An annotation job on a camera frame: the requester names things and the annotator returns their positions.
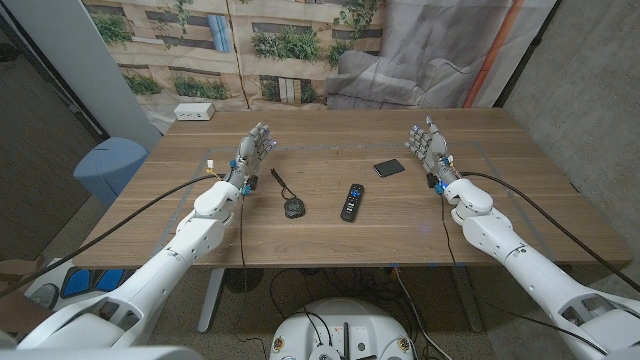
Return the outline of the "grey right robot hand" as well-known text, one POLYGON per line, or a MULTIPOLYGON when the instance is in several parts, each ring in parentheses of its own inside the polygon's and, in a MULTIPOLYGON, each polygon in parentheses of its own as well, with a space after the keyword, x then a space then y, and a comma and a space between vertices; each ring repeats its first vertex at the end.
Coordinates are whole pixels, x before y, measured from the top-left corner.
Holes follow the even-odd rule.
POLYGON ((421 161, 427 172, 427 182, 438 194, 461 178, 453 164, 445 137, 430 116, 425 119, 426 127, 415 125, 409 131, 405 146, 421 161))

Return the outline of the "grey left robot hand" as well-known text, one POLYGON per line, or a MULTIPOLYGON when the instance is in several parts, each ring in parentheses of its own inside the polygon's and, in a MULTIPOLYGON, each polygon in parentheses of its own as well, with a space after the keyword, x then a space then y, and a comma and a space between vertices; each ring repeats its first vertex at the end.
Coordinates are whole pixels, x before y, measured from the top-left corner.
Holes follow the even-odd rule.
POLYGON ((256 176, 262 161, 275 148, 270 127, 258 123, 241 140, 235 156, 235 166, 225 181, 243 190, 251 177, 256 176))

